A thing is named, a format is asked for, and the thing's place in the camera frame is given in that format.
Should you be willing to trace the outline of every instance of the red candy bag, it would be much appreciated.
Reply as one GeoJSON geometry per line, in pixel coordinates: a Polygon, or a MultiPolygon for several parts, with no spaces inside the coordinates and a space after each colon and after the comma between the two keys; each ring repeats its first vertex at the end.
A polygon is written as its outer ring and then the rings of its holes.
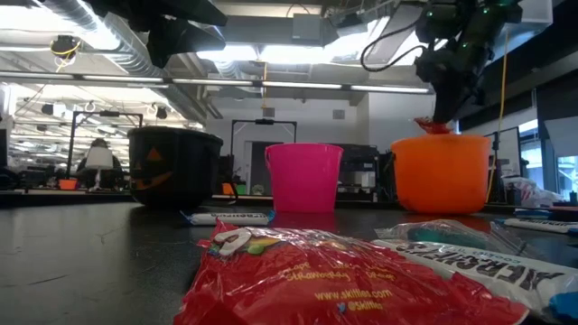
{"type": "Polygon", "coordinates": [[[319,230],[220,224],[175,325],[516,324],[520,303],[319,230]]]}

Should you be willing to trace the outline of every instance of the laboratory room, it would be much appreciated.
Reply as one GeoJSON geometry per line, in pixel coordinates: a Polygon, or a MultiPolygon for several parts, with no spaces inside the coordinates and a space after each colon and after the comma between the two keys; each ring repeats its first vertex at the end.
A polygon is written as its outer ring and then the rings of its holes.
{"type": "Polygon", "coordinates": [[[0,324],[575,324],[576,17],[2,1],[0,324]]]}

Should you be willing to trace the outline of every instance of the plastic wrapper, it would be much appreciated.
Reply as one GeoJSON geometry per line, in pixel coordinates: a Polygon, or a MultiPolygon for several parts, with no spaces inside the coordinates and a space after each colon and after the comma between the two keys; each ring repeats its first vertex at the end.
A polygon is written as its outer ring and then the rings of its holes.
{"type": "Polygon", "coordinates": [[[500,224],[491,222],[489,234],[464,226],[456,220],[439,219],[399,224],[392,228],[375,229],[379,239],[426,241],[485,249],[492,252],[546,260],[533,246],[500,224]]]}
{"type": "Polygon", "coordinates": [[[218,224],[175,325],[516,324],[527,308],[320,230],[218,224]]]}
{"type": "Polygon", "coordinates": [[[578,236],[578,222],[563,222],[553,220],[536,220],[527,218],[500,219],[498,222],[512,227],[542,230],[578,236]]]}
{"type": "Polygon", "coordinates": [[[193,213],[186,214],[181,211],[189,223],[193,226],[212,226],[216,225],[218,220],[237,226],[266,226],[273,218],[275,213],[193,213]]]}
{"type": "Polygon", "coordinates": [[[549,190],[540,189],[535,181],[524,177],[502,178],[506,188],[513,187],[520,190],[522,207],[540,208],[551,207],[554,202],[563,201],[564,197],[549,190]]]}
{"type": "Polygon", "coordinates": [[[477,248],[403,240],[375,240],[443,277],[462,274],[496,296],[521,302],[543,320],[578,320],[578,270],[477,248]]]}

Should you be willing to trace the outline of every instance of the window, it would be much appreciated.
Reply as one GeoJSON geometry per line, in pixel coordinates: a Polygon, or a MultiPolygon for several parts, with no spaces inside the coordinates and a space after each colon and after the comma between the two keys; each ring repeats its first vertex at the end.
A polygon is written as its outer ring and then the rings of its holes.
{"type": "Polygon", "coordinates": [[[544,188],[544,170],[542,169],[542,147],[540,140],[535,139],[521,144],[522,162],[527,162],[525,175],[535,181],[540,189],[544,188]]]}
{"type": "Polygon", "coordinates": [[[578,156],[559,157],[558,193],[569,200],[572,191],[578,191],[578,156]]]}

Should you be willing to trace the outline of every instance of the ductwork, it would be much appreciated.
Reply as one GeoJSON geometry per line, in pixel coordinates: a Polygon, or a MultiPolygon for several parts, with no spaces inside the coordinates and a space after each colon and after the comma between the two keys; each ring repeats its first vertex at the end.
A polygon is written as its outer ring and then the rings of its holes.
{"type": "MultiPolygon", "coordinates": [[[[131,76],[168,76],[165,70],[156,68],[151,63],[145,46],[119,17],[108,14],[101,21],[81,0],[33,1],[61,19],[75,23],[83,31],[83,40],[93,48],[123,52],[122,55],[108,54],[106,57],[131,76]]],[[[201,106],[202,103],[191,100],[174,85],[169,88],[153,89],[153,91],[165,96],[183,117],[201,123],[205,122],[207,112],[205,107],[201,106]]]]}

